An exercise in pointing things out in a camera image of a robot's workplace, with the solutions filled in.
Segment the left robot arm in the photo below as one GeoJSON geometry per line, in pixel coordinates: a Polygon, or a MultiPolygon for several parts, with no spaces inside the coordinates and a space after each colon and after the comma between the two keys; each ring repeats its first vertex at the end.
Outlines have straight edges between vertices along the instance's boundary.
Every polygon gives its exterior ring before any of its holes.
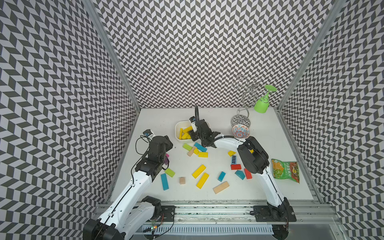
{"type": "Polygon", "coordinates": [[[141,156],[132,179],[118,198],[97,220],[90,219],[83,228],[84,240],[129,240],[148,220],[161,214],[161,201],[147,196],[135,208],[143,192],[163,169],[167,151],[173,148],[168,136],[145,133],[149,147],[141,156]]]}

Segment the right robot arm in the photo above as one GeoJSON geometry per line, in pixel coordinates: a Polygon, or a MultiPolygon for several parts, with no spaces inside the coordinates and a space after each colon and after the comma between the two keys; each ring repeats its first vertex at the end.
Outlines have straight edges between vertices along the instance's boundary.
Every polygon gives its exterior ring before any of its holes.
{"type": "Polygon", "coordinates": [[[205,120],[194,116],[189,119],[189,122],[193,129],[188,133],[194,142],[200,140],[205,148],[222,148],[238,153],[244,168],[258,177],[266,195],[267,204],[253,207],[253,215],[257,222],[297,221],[293,207],[279,190],[271,173],[269,155],[254,137],[241,139],[213,132],[205,120]]]}

